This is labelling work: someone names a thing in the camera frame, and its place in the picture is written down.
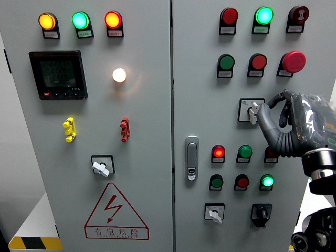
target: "indicator light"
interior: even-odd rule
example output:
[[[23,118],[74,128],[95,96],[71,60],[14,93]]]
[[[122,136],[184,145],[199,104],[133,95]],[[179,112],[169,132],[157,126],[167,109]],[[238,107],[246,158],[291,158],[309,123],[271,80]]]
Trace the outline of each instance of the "indicator light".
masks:
[[[105,24],[107,36],[110,37],[123,37],[124,29],[122,24],[122,17],[119,12],[110,11],[105,14]]]
[[[76,29],[77,38],[92,38],[93,30],[90,17],[85,12],[76,12],[72,16],[72,23]]]
[[[118,12],[111,11],[105,15],[105,24],[111,28],[116,29],[121,25],[122,19]]]
[[[77,29],[85,29],[89,26],[90,19],[85,12],[76,12],[72,16],[72,23]]]
[[[214,155],[215,155],[215,157],[222,157],[222,156],[224,156],[224,151],[223,150],[221,150],[221,149],[219,149],[219,150],[215,150],[215,152],[214,152]]]
[[[126,79],[126,71],[122,68],[117,68],[113,71],[112,77],[116,82],[123,82]]]
[[[52,30],[56,26],[56,19],[52,13],[42,13],[38,18],[38,23],[44,30]]]
[[[235,59],[230,54],[223,54],[217,63],[217,78],[232,78]]]
[[[272,191],[274,184],[274,178],[270,174],[266,174],[260,179],[260,191]]]
[[[239,148],[237,154],[237,163],[249,163],[252,156],[252,148],[249,145],[243,145]]]
[[[264,163],[278,163],[279,155],[268,146],[265,149]]]
[[[247,187],[250,184],[250,181],[246,178],[243,178],[240,179],[237,184],[239,187]]]
[[[214,174],[210,178],[209,190],[221,191],[223,184],[224,184],[223,177],[219,174]]]
[[[262,180],[262,184],[264,186],[271,186],[274,184],[274,180],[272,176],[264,176],[264,178],[261,179]]]
[[[238,11],[233,8],[224,9],[219,17],[219,34],[234,35],[238,20]]]
[[[238,11],[233,8],[226,8],[222,12],[222,20],[227,25],[232,25],[237,22],[238,19]]]
[[[300,51],[291,51],[281,58],[277,76],[292,77],[306,65],[306,56]]]
[[[53,13],[42,13],[38,17],[38,23],[42,28],[44,38],[59,39],[57,18]]]
[[[252,34],[268,34],[273,16],[273,10],[270,7],[257,9],[254,15]]]
[[[248,179],[247,175],[241,174],[236,177],[235,180],[235,191],[246,191],[248,185],[250,184],[250,180]]]
[[[224,163],[225,149],[222,145],[215,145],[211,150],[212,163]]]
[[[253,54],[250,58],[247,77],[263,77],[267,58],[263,54]]]
[[[273,15],[273,10],[270,7],[261,7],[257,10],[256,21],[261,25],[267,25],[271,23]]]

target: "yellow indicator light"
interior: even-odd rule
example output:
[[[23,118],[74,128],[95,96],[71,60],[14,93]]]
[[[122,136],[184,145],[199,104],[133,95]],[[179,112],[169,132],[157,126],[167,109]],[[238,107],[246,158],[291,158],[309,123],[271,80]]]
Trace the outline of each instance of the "yellow indicator light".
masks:
[[[107,12],[105,15],[105,24],[111,28],[116,29],[121,25],[122,18],[118,12],[111,11]]]
[[[116,82],[123,82],[126,79],[126,71],[122,68],[117,68],[113,71],[112,77]]]
[[[44,30],[52,30],[56,26],[56,19],[52,13],[42,13],[38,17],[38,23]]]

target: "red push button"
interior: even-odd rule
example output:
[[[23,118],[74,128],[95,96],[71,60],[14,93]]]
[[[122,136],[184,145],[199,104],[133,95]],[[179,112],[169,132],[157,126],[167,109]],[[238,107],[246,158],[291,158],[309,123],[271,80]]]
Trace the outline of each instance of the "red push button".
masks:
[[[244,188],[244,187],[248,187],[248,185],[250,184],[250,181],[246,178],[243,178],[239,180],[237,184],[239,187]]]
[[[252,66],[257,69],[263,69],[267,64],[267,58],[265,55],[258,55],[252,60]]]
[[[295,6],[289,12],[289,18],[294,24],[302,25],[309,17],[309,10],[305,6]]]
[[[227,8],[223,11],[222,20],[227,25],[232,25],[238,20],[238,11],[233,8]]]
[[[306,57],[300,51],[291,51],[284,56],[282,60],[282,67],[289,73],[296,73],[301,71],[306,64]]]
[[[246,174],[238,175],[235,179],[235,191],[246,191],[248,185],[250,184],[250,180],[248,179]]]

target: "emergency stop button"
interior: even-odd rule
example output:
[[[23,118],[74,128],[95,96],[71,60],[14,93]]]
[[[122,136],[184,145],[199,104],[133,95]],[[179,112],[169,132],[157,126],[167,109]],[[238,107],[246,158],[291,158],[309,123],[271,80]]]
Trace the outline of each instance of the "emergency stop button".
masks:
[[[277,76],[293,77],[306,65],[306,56],[300,51],[291,51],[281,58]]]
[[[293,7],[288,14],[286,33],[303,33],[303,29],[305,27],[304,24],[308,17],[309,10],[307,7]]]

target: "electrical control cabinet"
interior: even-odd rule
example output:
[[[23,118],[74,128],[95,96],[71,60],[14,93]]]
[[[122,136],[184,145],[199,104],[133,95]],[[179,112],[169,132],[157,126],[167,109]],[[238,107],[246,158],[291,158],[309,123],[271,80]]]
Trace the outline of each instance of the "electrical control cabinet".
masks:
[[[284,89],[330,98],[335,11],[332,0],[173,0],[172,14],[169,0],[0,0],[64,250],[286,251],[307,177],[299,158],[265,156],[250,108]],[[36,62],[36,86],[39,51],[80,56],[81,99],[66,58]]]
[[[305,30],[286,33],[289,12],[298,5],[309,9]],[[256,11],[263,6],[274,14],[268,28],[258,28],[268,33],[252,34]],[[235,34],[219,35],[218,19],[226,8],[238,12]],[[258,122],[237,120],[239,101],[260,98],[269,102],[284,89],[329,100],[336,78],[335,11],[334,1],[173,1],[176,251],[288,250],[307,177],[300,158],[280,157],[278,163],[264,163],[267,142]],[[283,55],[295,50],[306,56],[303,69],[292,78],[277,76]],[[234,58],[232,78],[217,77],[218,59],[225,54]],[[255,71],[264,67],[263,76],[252,76],[259,78],[246,75],[254,54],[267,58],[267,64],[251,63]],[[224,69],[232,66],[221,65]],[[283,106],[271,110],[277,124]],[[187,181],[184,174],[185,139],[190,135],[198,137],[196,181]],[[225,148],[225,163],[211,162],[216,145]],[[220,191],[209,190],[214,174],[223,178]],[[240,181],[246,190],[235,191],[236,177],[241,174],[248,178]],[[261,191],[270,188],[260,186],[262,182],[274,184],[271,190]],[[209,214],[204,213],[204,206],[211,203],[225,204],[221,225],[204,219]],[[254,204],[272,208],[255,208],[255,214]],[[251,218],[267,222],[257,227]]]
[[[123,36],[107,36],[111,11]],[[57,39],[45,38],[56,34],[41,29],[43,13],[53,14],[43,25],[57,22]],[[171,252],[169,1],[0,1],[0,30],[64,251]],[[32,51],[80,52],[87,98],[68,99],[78,71],[54,57],[36,63],[49,78],[40,94],[68,100],[40,100]],[[118,68],[124,82],[113,79]]]

